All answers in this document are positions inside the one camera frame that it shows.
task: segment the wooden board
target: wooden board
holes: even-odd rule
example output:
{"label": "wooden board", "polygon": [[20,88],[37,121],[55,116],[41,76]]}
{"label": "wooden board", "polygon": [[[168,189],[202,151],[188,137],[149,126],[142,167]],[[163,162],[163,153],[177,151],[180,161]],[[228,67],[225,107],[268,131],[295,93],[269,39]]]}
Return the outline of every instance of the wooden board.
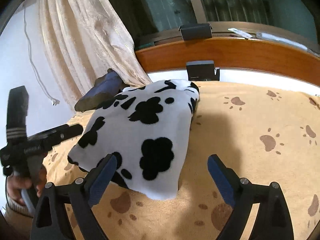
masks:
{"label": "wooden board", "polygon": [[279,43],[238,38],[175,41],[136,51],[147,72],[185,69],[186,62],[213,60],[215,66],[275,73],[320,86],[320,58]]}

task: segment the bed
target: bed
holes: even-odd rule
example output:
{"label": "bed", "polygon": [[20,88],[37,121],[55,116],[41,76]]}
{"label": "bed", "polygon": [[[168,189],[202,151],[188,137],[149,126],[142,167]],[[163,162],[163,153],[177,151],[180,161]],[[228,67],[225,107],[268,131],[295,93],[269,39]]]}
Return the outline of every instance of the bed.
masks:
{"label": "bed", "polygon": [[[237,52],[227,54],[225,49]],[[319,58],[266,41],[175,41],[137,51],[136,55],[147,72],[183,68],[186,61],[213,59],[219,66],[273,72],[320,85]],[[320,98],[246,84],[196,84],[200,101],[190,126],[177,198],[155,201],[109,184],[100,203],[92,209],[108,238],[215,239],[232,208],[224,203],[207,171],[211,154],[217,154],[239,177],[249,178],[252,183],[279,182],[295,239],[315,237],[320,220]],[[85,127],[92,114],[77,113],[68,124]],[[69,150],[79,138],[55,147],[45,158],[48,181],[63,185],[86,175],[67,161]],[[83,239],[71,206],[66,206],[76,239]],[[248,239],[258,207],[253,206],[241,239]]]}

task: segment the white cable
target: white cable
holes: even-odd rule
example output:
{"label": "white cable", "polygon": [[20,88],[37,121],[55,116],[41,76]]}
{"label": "white cable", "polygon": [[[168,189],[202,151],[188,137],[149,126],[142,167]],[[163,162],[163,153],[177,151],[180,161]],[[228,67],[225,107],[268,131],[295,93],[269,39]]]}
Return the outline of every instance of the white cable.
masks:
{"label": "white cable", "polygon": [[31,41],[30,41],[30,38],[29,38],[29,36],[28,36],[28,34],[27,34],[26,7],[25,7],[24,4],[22,5],[22,7],[23,7],[23,10],[24,10],[24,15],[23,15],[23,20],[24,20],[24,33],[25,33],[26,38],[27,38],[27,41],[28,41],[28,54],[29,54],[30,64],[31,64],[31,66],[32,66],[33,72],[35,73],[36,79],[37,79],[37,81],[38,81],[38,83],[39,83],[39,85],[40,85],[43,93],[46,95],[47,98],[49,98],[49,99],[51,100],[52,105],[53,105],[53,106],[56,106],[57,104],[60,103],[60,101],[57,100],[57,99],[55,99],[55,98],[53,98],[53,97],[49,94],[49,92],[47,91],[45,85],[44,85],[43,82],[41,81],[40,75],[39,75],[39,73],[38,73],[38,70],[37,70],[35,64],[34,64],[33,61],[32,61]]}

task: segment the blue gripper pad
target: blue gripper pad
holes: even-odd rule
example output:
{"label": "blue gripper pad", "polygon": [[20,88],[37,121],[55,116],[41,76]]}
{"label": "blue gripper pad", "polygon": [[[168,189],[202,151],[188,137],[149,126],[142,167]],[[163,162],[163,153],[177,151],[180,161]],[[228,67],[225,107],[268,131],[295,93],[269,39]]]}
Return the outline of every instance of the blue gripper pad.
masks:
{"label": "blue gripper pad", "polygon": [[224,202],[234,208],[236,202],[233,198],[233,188],[228,182],[227,178],[221,171],[219,165],[217,164],[215,158],[218,156],[211,155],[208,158],[208,171],[213,178],[215,184],[217,185],[218,190],[224,200]]}
{"label": "blue gripper pad", "polygon": [[116,168],[117,159],[115,156],[111,156],[89,189],[88,204],[90,208],[100,202],[100,199],[102,198],[103,193],[112,179]]}

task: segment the curtain fold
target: curtain fold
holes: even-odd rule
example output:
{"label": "curtain fold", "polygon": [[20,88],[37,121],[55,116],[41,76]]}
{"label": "curtain fold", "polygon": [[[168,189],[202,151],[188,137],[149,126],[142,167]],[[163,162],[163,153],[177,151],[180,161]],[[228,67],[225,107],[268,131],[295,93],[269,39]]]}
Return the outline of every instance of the curtain fold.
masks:
{"label": "curtain fold", "polygon": [[151,83],[135,56],[132,37],[108,0],[37,3],[45,53],[72,108],[109,68],[128,85]]}

